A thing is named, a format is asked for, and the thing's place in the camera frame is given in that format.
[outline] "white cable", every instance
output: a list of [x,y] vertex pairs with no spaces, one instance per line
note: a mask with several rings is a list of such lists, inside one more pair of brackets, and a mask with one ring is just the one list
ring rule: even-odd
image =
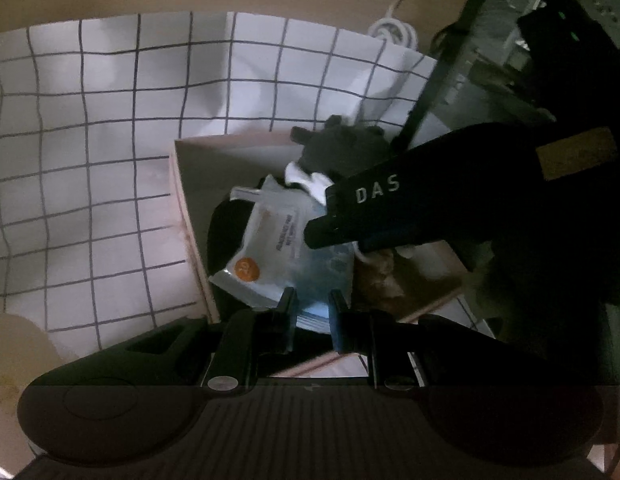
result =
[[402,22],[394,17],[394,11],[401,5],[402,1],[395,0],[388,8],[385,17],[373,23],[367,30],[367,34],[373,38],[417,50],[419,47],[417,31],[410,23]]

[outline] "grid pattern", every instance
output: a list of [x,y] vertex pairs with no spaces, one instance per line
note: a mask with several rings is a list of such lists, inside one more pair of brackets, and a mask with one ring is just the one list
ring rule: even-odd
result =
[[395,134],[433,60],[346,30],[195,12],[0,34],[0,301],[79,356],[200,313],[171,225],[190,136],[332,114]]

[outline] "white lettering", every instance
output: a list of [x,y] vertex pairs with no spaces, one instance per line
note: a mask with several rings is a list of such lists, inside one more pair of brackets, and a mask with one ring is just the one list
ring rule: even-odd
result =
[[379,186],[378,182],[375,182],[375,185],[372,186],[372,198],[374,198],[376,195],[383,196],[383,189],[381,189],[381,186]]
[[357,189],[357,204],[365,202],[365,200],[367,200],[367,191],[365,187],[360,187]]
[[388,177],[388,184],[390,184],[390,188],[388,189],[388,191],[396,191],[397,189],[399,189],[399,181],[395,180],[396,175],[390,175]]

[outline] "white and blue package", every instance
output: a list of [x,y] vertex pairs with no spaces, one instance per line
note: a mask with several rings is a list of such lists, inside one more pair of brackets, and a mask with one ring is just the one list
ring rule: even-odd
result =
[[255,206],[240,250],[210,282],[252,308],[274,308],[293,286],[299,299],[296,325],[330,333],[328,295],[338,289],[349,302],[354,267],[351,244],[318,250],[303,241],[303,229],[325,207],[298,189],[281,186],[271,175],[261,189],[235,187],[231,200]]

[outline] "power outlet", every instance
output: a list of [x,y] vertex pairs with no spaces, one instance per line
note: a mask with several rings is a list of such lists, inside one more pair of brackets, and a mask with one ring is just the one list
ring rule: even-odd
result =
[[581,0],[581,6],[620,47],[620,0]]

